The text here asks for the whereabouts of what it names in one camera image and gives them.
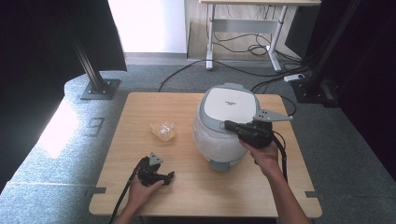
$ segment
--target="clear plastic bag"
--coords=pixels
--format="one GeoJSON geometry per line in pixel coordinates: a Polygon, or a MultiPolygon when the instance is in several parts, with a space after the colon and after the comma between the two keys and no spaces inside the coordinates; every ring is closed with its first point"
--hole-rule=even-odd
{"type": "Polygon", "coordinates": [[[173,121],[150,124],[149,126],[151,127],[151,131],[163,141],[168,141],[176,136],[175,123],[173,121]]]}

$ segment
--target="hand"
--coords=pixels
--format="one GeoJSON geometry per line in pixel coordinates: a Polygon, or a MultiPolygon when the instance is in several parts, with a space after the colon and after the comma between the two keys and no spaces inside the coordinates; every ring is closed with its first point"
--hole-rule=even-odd
{"type": "Polygon", "coordinates": [[[150,187],[145,187],[140,183],[139,178],[134,177],[131,186],[129,187],[128,203],[125,208],[131,207],[138,209],[142,206],[151,196],[151,194],[163,185],[164,181],[160,180],[155,182],[150,187]]]}
{"type": "Polygon", "coordinates": [[[250,156],[252,156],[255,162],[262,169],[262,173],[268,177],[268,175],[273,172],[280,171],[278,165],[278,149],[274,142],[272,142],[268,147],[257,149],[248,143],[239,140],[239,143],[250,151],[250,156]]]}
{"type": "Polygon", "coordinates": [[[139,178],[135,176],[129,187],[128,203],[126,203],[125,208],[117,219],[117,224],[131,223],[137,209],[139,209],[150,196],[163,185],[163,183],[164,181],[160,180],[150,187],[145,187],[140,183],[139,178]]]}

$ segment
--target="white desk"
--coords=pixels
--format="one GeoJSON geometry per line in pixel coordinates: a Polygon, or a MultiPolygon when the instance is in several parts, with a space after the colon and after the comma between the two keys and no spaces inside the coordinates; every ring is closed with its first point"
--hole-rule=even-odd
{"type": "Polygon", "coordinates": [[[227,33],[265,33],[274,35],[270,46],[267,46],[268,55],[275,71],[280,71],[279,62],[275,56],[276,42],[282,29],[288,6],[318,6],[320,0],[200,0],[200,3],[211,6],[209,18],[209,42],[206,52],[206,69],[213,68],[213,34],[214,32],[227,33]],[[216,5],[266,5],[283,6],[277,20],[251,21],[251,20],[221,20],[215,19],[216,5]]]}

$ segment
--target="black stand base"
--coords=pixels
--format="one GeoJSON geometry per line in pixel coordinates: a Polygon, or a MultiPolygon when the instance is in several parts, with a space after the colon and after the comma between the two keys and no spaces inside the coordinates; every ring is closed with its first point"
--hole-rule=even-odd
{"type": "Polygon", "coordinates": [[[118,79],[103,79],[104,89],[102,91],[95,91],[92,88],[91,82],[85,88],[85,91],[81,95],[81,100],[111,100],[114,92],[119,86],[120,81],[118,79]]]}
{"type": "Polygon", "coordinates": [[[322,89],[318,94],[307,93],[307,82],[292,81],[291,86],[296,96],[297,102],[301,104],[323,104],[325,107],[339,107],[336,98],[333,97],[330,83],[322,84],[322,89]]]}

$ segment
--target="power strip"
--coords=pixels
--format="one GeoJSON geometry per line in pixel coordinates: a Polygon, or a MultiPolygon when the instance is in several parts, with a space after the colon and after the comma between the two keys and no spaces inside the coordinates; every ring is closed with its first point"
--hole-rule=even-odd
{"type": "Polygon", "coordinates": [[[285,82],[290,82],[290,81],[294,81],[294,80],[300,80],[300,79],[304,79],[304,78],[305,78],[305,76],[303,74],[296,74],[296,75],[283,77],[285,82]]]}

